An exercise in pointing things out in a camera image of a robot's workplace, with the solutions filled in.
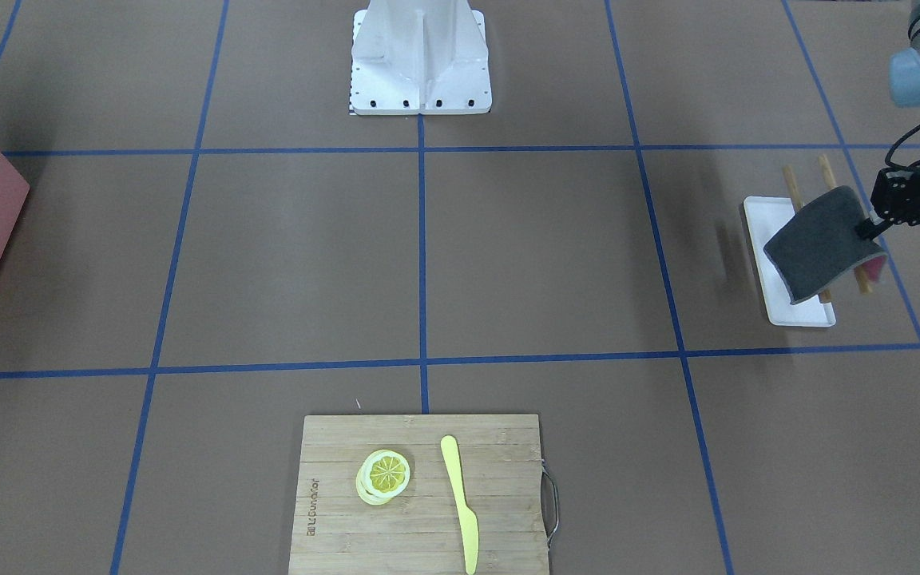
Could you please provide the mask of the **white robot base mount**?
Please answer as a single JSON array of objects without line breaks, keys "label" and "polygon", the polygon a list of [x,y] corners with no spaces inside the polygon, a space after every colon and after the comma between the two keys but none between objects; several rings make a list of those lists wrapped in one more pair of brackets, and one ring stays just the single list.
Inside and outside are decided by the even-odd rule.
[{"label": "white robot base mount", "polygon": [[348,109],[357,116],[486,114],[485,15],[467,1],[371,1],[353,16]]}]

